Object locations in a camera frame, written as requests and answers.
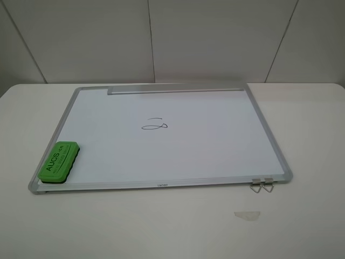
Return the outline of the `metal hanging clip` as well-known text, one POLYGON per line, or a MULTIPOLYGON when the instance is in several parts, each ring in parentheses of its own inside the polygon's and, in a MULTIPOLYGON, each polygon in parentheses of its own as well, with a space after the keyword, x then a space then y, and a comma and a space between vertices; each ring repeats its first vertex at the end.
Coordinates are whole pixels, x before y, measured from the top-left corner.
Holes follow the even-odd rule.
POLYGON ((268 193, 272 193, 274 189, 274 179, 273 178, 264 178, 264 181, 261 184, 262 188, 268 193))
POLYGON ((255 193, 260 193, 261 189, 262 189, 262 181, 261 178, 255 178, 252 179, 252 183, 250 185, 250 188, 252 191, 254 191, 255 193))

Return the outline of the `green whiteboard eraser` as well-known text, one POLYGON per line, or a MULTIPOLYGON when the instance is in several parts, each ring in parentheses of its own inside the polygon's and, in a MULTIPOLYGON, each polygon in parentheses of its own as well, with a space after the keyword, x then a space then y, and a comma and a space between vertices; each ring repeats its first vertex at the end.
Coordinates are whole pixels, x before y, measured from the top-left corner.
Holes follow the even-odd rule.
POLYGON ((76 142, 56 142, 39 170, 38 179, 47 184, 66 182, 79 151, 76 142))

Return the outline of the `aluminium framed whiteboard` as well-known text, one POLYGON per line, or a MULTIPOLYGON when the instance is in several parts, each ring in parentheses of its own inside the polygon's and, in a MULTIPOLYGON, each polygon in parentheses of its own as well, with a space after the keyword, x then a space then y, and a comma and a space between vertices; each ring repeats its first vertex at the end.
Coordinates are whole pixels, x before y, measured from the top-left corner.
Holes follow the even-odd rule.
POLYGON ((29 183, 34 194, 248 185, 292 171, 246 83, 77 88, 29 183), (168 128, 142 130, 159 117, 168 128), (66 182, 38 173, 54 144, 80 151, 66 182))

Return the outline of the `clear tape scrap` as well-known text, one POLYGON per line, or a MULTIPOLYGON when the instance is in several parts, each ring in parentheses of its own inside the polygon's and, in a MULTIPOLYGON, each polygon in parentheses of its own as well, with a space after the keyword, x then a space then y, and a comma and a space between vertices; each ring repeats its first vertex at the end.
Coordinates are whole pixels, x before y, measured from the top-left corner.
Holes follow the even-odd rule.
POLYGON ((242 211, 242 212, 234 212, 234 215, 244 221, 256 221, 261 212, 260 211, 242 211))

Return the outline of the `left metal hanging clip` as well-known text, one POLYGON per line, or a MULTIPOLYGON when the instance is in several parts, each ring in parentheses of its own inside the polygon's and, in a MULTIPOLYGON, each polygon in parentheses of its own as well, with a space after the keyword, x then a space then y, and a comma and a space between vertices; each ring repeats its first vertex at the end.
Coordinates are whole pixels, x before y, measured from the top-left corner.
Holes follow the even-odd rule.
POLYGON ((254 191, 255 193, 260 193, 261 189, 262 189, 262 181, 261 178, 255 178, 252 179, 252 183, 250 185, 250 188, 252 191, 254 191))

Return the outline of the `right metal hanging clip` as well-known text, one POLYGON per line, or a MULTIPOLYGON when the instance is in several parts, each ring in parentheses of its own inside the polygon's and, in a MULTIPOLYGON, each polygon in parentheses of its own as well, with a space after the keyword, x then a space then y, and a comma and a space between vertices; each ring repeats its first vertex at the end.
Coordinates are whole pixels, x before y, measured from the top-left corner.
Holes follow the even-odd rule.
POLYGON ((262 188, 268 193, 272 193, 274 189, 274 179, 273 178, 264 178, 264 181, 261 184, 262 188))

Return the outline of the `black handwriting mark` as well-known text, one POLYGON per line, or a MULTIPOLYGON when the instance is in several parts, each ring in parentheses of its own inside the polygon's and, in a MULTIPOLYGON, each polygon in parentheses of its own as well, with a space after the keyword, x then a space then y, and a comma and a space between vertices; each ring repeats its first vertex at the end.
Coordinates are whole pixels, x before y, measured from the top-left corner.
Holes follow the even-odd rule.
POLYGON ((157 130, 160 128, 168 128, 168 125, 159 117, 147 119, 147 122, 141 127, 142 130, 157 130))

